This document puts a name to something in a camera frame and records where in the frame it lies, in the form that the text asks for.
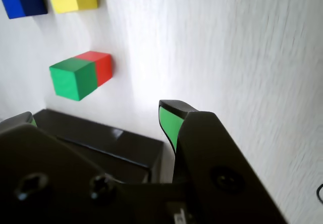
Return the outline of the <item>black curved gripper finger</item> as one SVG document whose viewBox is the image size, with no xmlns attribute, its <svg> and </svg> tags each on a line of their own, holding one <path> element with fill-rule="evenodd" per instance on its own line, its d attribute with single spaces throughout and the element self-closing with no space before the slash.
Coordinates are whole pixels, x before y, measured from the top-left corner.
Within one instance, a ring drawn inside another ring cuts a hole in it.
<svg viewBox="0 0 323 224">
<path fill-rule="evenodd" d="M 121 223 L 103 171 L 32 121 L 1 122 L 1 223 Z"/>
</svg>

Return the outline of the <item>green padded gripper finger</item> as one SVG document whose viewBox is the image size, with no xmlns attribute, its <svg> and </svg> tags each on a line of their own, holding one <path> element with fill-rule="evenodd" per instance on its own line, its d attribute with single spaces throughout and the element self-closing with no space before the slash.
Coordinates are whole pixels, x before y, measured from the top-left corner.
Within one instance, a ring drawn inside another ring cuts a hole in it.
<svg viewBox="0 0 323 224">
<path fill-rule="evenodd" d="M 160 100 L 159 124 L 189 181 L 199 223 L 285 223 L 219 118 L 180 100 Z"/>
</svg>

